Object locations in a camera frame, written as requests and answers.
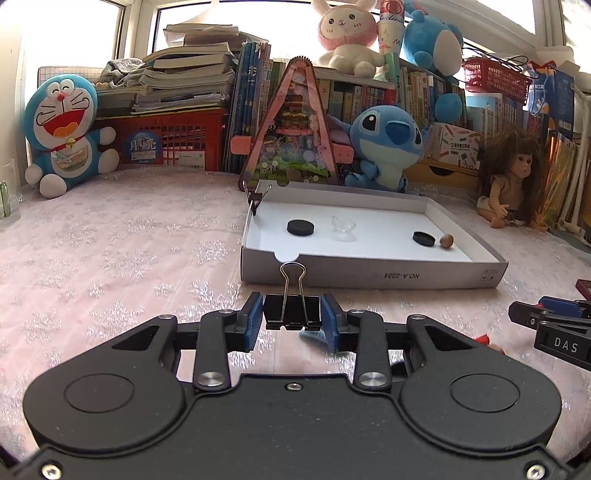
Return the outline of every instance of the pink bedsheet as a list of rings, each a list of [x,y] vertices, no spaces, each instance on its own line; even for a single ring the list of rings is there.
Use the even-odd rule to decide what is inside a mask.
[[[344,309],[371,309],[389,322],[424,313],[469,336],[487,333],[548,375],[563,398],[550,449],[568,459],[591,438],[591,373],[534,350],[535,333],[506,312],[514,300],[579,298],[574,284],[591,278],[591,257],[549,234],[493,230],[468,203],[438,200],[509,260],[496,290],[333,293]],[[21,400],[46,369],[161,313],[190,322],[239,306],[256,289],[239,281],[246,207],[235,176],[168,167],[25,201],[22,218],[0,230],[0,442],[19,458],[35,451]],[[233,353],[230,362],[236,381],[243,371],[350,374],[354,355],[327,354],[297,332],[262,330],[253,353]],[[183,357],[179,376],[191,378],[190,368]]]

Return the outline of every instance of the black puck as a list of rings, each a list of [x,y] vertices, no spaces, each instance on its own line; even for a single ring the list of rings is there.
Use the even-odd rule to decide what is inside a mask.
[[[435,237],[425,232],[414,232],[413,240],[418,244],[424,245],[425,247],[432,247],[435,245]]]
[[[314,233],[314,224],[308,220],[290,220],[287,222],[287,231],[292,235],[309,236]]]

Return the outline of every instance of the doraemon plush toy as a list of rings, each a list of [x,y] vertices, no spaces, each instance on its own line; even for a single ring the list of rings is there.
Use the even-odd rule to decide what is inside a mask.
[[[359,115],[352,125],[331,118],[349,134],[355,156],[361,158],[361,174],[345,177],[348,187],[404,193],[405,168],[423,153],[423,139],[413,118],[401,108],[378,105]]]
[[[27,168],[25,179],[39,183],[48,199],[65,192],[98,173],[109,173],[119,165],[114,149],[100,153],[97,145],[109,145],[115,129],[89,132],[96,117],[95,87],[73,74],[58,75],[33,94],[24,114],[23,130],[33,148],[41,151]]]
[[[421,10],[414,10],[412,21],[404,31],[402,57],[422,69],[429,70],[452,83],[453,76],[462,67],[462,32],[451,24],[445,24]],[[441,95],[435,104],[437,121],[452,124],[462,114],[462,101],[459,95]]]

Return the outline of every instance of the doll hair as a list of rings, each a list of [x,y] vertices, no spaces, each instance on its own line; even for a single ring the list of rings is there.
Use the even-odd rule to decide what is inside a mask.
[[[363,45],[365,47],[371,47],[378,38],[378,26],[375,22],[374,16],[370,13],[370,10],[375,6],[375,0],[358,0],[355,4],[338,5],[331,7],[326,0],[311,0],[312,7],[317,13],[322,15],[320,22],[318,23],[318,40],[323,48],[327,51],[332,51],[337,47],[347,44]],[[354,34],[342,34],[335,38],[328,38],[323,30],[322,24],[325,17],[328,15],[339,15],[341,11],[345,10],[346,14],[350,11],[356,11],[358,16],[358,26],[361,27],[360,22],[363,19],[365,28]]]
[[[519,209],[523,221],[529,223],[541,202],[543,160],[537,140],[523,130],[507,130],[489,140],[478,170],[480,195],[491,194],[491,178],[506,175],[515,154],[531,155],[531,173],[523,180],[523,203]]]

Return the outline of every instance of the red plastic basket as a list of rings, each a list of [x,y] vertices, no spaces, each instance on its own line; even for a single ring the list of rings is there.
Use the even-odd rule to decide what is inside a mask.
[[[503,93],[525,105],[530,78],[487,57],[472,57],[464,61],[466,90],[469,92]]]
[[[181,165],[219,171],[223,155],[223,108],[98,119],[93,129],[113,127],[109,148],[120,164]]]

